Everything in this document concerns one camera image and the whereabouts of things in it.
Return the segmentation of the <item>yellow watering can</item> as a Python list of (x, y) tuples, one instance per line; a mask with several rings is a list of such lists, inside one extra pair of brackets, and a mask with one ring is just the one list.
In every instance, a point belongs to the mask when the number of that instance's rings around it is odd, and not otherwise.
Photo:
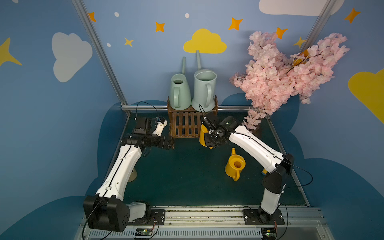
[(199, 143), (203, 147), (207, 147), (206, 143), (205, 143), (205, 134), (206, 133), (209, 133), (209, 130), (207, 129), (207, 127), (204, 124), (201, 124), (201, 130), (200, 130), (200, 135), (199, 135)]
[(235, 182), (240, 179), (240, 174), (246, 166), (246, 161), (243, 157), (236, 154), (236, 149), (232, 148), (231, 156), (225, 167), (226, 174)]

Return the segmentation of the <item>brown wooden slatted shelf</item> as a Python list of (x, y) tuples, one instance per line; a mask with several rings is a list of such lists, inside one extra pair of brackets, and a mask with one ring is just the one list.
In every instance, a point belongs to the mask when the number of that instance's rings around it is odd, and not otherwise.
[(167, 110), (170, 119), (170, 136), (174, 139), (199, 138), (203, 120), (203, 113), (196, 111), (192, 106), (186, 110), (175, 110), (167, 101)]

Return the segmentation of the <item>mint green watering can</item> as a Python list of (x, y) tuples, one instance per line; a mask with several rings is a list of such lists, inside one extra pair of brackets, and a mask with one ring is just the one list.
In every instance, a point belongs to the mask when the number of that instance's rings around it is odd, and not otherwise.
[(183, 57), (182, 71), (171, 78), (169, 101), (175, 110), (186, 110), (192, 102), (190, 86), (185, 76), (186, 57)]

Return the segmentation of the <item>large pale blue watering can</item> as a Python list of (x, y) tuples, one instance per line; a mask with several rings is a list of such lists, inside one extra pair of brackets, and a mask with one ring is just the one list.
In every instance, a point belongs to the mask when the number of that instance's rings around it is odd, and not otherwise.
[(215, 86), (217, 74), (201, 65), (200, 51), (197, 50), (198, 70), (194, 73), (194, 96), (192, 107), (198, 112), (208, 112), (215, 107)]

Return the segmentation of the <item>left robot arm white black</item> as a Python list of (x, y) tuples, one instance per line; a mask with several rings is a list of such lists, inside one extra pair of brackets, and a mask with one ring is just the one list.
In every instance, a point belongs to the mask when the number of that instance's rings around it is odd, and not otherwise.
[(84, 200), (83, 208), (90, 229), (122, 232), (132, 222), (146, 223), (151, 220), (148, 204), (123, 203), (126, 186), (145, 148), (169, 150), (174, 138), (132, 134), (123, 138), (121, 143), (118, 158), (104, 183), (94, 196), (87, 196)]

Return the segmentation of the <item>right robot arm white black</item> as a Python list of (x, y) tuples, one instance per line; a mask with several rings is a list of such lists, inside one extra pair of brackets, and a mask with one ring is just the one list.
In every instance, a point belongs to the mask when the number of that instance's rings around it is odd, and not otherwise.
[(286, 181), (292, 174), (295, 158), (269, 147), (232, 116), (220, 121), (209, 113), (202, 119), (202, 128), (207, 129), (206, 133), (201, 130), (202, 145), (214, 148), (225, 142), (232, 142), (256, 159), (267, 171), (262, 181), (265, 190), (259, 215), (271, 217), (279, 207), (279, 200)]

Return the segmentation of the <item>white flower potted plant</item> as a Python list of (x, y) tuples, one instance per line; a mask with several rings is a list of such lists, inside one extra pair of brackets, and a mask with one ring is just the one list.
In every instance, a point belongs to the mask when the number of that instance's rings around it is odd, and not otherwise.
[(128, 179), (128, 182), (129, 182), (129, 183), (130, 183), (130, 182), (133, 182), (133, 181), (137, 178), (137, 176), (138, 176), (138, 173), (137, 173), (136, 169), (133, 168), (133, 170), (132, 170), (132, 172), (131, 172), (131, 175), (130, 175), (130, 177), (129, 177), (129, 179)]

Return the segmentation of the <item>pink cherry blossom tree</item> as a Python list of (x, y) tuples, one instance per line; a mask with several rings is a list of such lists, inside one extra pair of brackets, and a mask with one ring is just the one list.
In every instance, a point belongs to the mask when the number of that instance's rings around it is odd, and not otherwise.
[(310, 104), (312, 94), (333, 78), (333, 67), (349, 51), (344, 45), (347, 37), (332, 33), (304, 52), (287, 57), (277, 48), (277, 37), (276, 33), (254, 32), (248, 47), (253, 59), (245, 73), (230, 79), (252, 102), (243, 121), (250, 130), (290, 97), (299, 96), (302, 104)]

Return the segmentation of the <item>left circuit board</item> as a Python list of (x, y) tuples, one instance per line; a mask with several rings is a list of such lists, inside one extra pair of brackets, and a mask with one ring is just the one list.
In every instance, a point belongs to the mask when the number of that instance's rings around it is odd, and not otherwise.
[(154, 234), (153, 229), (136, 229), (135, 238), (151, 238)]

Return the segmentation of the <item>circuit board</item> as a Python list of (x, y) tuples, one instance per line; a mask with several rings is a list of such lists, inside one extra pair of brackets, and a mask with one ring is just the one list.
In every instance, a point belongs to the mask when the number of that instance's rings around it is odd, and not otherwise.
[(276, 240), (277, 230), (274, 228), (262, 228), (261, 229), (262, 240)]
[(136, 229), (135, 238), (151, 238), (154, 234), (153, 229)]

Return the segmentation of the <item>right circuit board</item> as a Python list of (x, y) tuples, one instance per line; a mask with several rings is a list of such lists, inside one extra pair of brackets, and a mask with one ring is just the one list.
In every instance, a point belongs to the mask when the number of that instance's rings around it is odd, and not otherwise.
[(276, 240), (277, 230), (274, 228), (262, 228), (261, 229), (262, 240)]

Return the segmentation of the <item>aluminium back rail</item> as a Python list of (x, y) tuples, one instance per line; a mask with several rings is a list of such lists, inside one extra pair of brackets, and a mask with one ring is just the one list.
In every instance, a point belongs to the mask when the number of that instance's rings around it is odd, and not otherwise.
[[(158, 112), (167, 112), (168, 107), (164, 106), (152, 106), (152, 105), (122, 105), (123, 111), (154, 111), (157, 109)], [(217, 110), (222, 112), (246, 112), (248, 111), (250, 106), (218, 106)]]

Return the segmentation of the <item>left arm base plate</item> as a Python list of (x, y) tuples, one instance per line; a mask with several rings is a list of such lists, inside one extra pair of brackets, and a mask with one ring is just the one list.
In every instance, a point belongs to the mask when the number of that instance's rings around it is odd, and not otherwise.
[(144, 216), (141, 225), (149, 226), (156, 222), (157, 226), (163, 226), (165, 224), (166, 210), (164, 209), (151, 209)]

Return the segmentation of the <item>aluminium front rail frame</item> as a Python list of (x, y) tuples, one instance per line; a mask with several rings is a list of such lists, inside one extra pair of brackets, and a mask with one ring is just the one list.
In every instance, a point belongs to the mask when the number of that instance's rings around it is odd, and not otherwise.
[[(262, 228), (277, 230), (276, 240), (332, 240), (333, 234), (319, 208), (281, 205), (285, 225), (247, 226), (242, 210), (257, 206), (161, 206), (165, 224), (127, 226), (121, 233), (92, 230), (81, 224), (76, 240), (261, 240)], [(153, 229), (151, 238), (135, 238), (136, 229)]]

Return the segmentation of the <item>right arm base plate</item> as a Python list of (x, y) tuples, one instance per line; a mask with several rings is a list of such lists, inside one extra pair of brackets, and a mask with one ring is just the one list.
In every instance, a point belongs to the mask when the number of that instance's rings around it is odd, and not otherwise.
[(244, 221), (247, 226), (256, 225), (285, 225), (283, 214), (280, 210), (276, 210), (272, 215), (269, 215), (263, 210), (245, 208), (242, 210)]

